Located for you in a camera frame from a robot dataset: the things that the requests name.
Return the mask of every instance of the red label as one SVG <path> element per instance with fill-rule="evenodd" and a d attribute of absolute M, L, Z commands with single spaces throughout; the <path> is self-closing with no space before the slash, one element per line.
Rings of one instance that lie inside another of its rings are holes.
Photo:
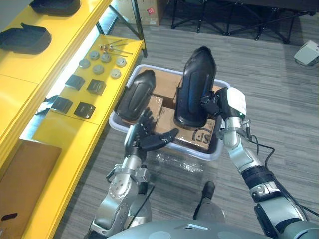
<path fill-rule="evenodd" d="M 148 11 L 149 15 L 155 13 L 154 8 L 152 8 L 152 7 L 150 7 L 149 9 L 147 9 L 147 11 Z"/>

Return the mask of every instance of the brown cardboard box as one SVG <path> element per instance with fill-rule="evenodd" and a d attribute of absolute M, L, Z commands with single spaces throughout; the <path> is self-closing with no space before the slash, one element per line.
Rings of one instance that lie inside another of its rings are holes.
<path fill-rule="evenodd" d="M 176 101 L 177 101 L 177 93 L 175 94 L 173 99 L 173 109 L 176 109 Z"/>
<path fill-rule="evenodd" d="M 159 26 L 168 0 L 138 0 L 142 25 Z M 136 24 L 131 0 L 115 0 L 118 12 L 129 23 Z"/>
<path fill-rule="evenodd" d="M 153 70 L 155 72 L 156 87 L 152 94 L 163 97 L 163 106 L 173 108 L 173 99 L 176 95 L 176 88 L 181 81 L 181 75 L 149 67 L 142 67 L 139 73 L 145 70 Z"/>
<path fill-rule="evenodd" d="M 177 127 L 174 124 L 173 119 L 174 110 L 167 107 L 162 107 L 159 120 L 155 127 L 155 132 L 165 133 L 172 130 L 173 128 L 178 128 L 179 133 L 175 138 L 176 142 L 192 145 L 203 150 L 208 150 L 211 135 L 215 127 L 214 120 L 208 119 L 206 125 L 203 128 L 187 130 Z"/>
<path fill-rule="evenodd" d="M 152 116 L 154 117 L 153 122 L 156 123 L 160 116 L 160 110 L 163 105 L 163 98 L 158 96 L 151 96 L 150 101 L 148 103 L 148 107 L 150 107 L 150 110 L 152 111 Z M 136 124 L 136 121 L 127 121 L 125 119 L 122 119 L 122 122 L 126 124 Z"/>
<path fill-rule="evenodd" d="M 217 85 L 213 85 L 213 92 L 218 91 L 219 89 L 221 89 L 222 87 L 217 86 Z"/>
<path fill-rule="evenodd" d="M 0 239 L 20 239 L 61 149 L 20 140 L 0 180 Z"/>

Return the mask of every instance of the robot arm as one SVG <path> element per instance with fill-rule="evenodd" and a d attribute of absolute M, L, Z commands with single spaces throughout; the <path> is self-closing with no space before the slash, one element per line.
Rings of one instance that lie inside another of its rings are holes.
<path fill-rule="evenodd" d="M 302 210 L 278 186 L 273 173 L 246 146 L 248 140 L 243 130 L 244 126 L 247 127 L 247 122 L 243 121 L 246 103 L 243 93 L 236 88 L 223 88 L 216 94 L 204 97 L 202 106 L 213 115 L 221 115 L 225 121 L 225 129 L 218 137 L 223 140 L 230 159 L 257 203 L 254 210 L 265 235 L 280 239 L 316 238 L 314 235 L 318 236 L 319 227 L 306 221 Z"/>
<path fill-rule="evenodd" d="M 140 201 L 139 194 L 146 194 L 150 174 L 145 165 L 147 151 L 164 147 L 172 142 L 178 134 L 173 129 L 163 135 L 151 135 L 152 111 L 147 108 L 138 122 L 131 126 L 125 139 L 125 159 L 123 164 L 115 168 L 107 176 L 114 176 L 108 194 L 98 208 L 90 230 L 110 237 L 126 229 L 130 224 L 130 208 L 134 202 Z"/>

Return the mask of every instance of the yellow table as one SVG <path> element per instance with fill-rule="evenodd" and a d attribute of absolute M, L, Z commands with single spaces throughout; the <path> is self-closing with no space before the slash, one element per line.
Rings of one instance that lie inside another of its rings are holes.
<path fill-rule="evenodd" d="M 111 0 L 81 0 L 69 17 L 37 14 L 26 7 L 8 28 L 25 24 L 44 26 L 52 42 L 38 55 L 0 49 L 0 178 L 8 155 L 72 55 L 98 22 Z"/>
<path fill-rule="evenodd" d="M 33 137 L 34 140 L 62 148 L 62 152 L 33 211 L 23 237 L 25 239 L 53 237 L 92 150 L 123 90 L 138 58 L 143 41 L 100 35 L 90 51 L 99 50 L 99 44 L 107 44 L 119 39 L 122 39 L 121 44 L 127 43 L 127 45 L 118 47 L 118 49 L 132 53 L 132 55 L 123 54 L 127 56 L 125 57 L 126 66 L 117 67 L 115 64 L 117 56 L 112 55 L 112 61 L 109 63 L 102 63 L 100 59 L 90 60 L 89 68 L 78 67 L 74 75 L 81 76 L 85 80 L 84 85 L 79 91 L 65 87 L 60 94 L 73 102 L 71 108 L 67 114 L 51 109 Z M 93 73 L 92 68 L 96 64 L 104 66 L 103 74 Z M 110 77 L 110 71 L 113 68 L 121 71 L 122 76 L 119 79 Z M 106 88 L 101 96 L 86 90 L 91 79 L 106 83 Z M 74 114 L 80 101 L 96 107 L 90 119 Z"/>

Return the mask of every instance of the white device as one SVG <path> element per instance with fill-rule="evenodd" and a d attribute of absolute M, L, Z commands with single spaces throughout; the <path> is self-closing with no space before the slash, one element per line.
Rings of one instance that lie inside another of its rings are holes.
<path fill-rule="evenodd" d="M 319 58 L 319 45 L 313 41 L 307 41 L 294 55 L 294 58 L 304 66 L 313 65 Z"/>

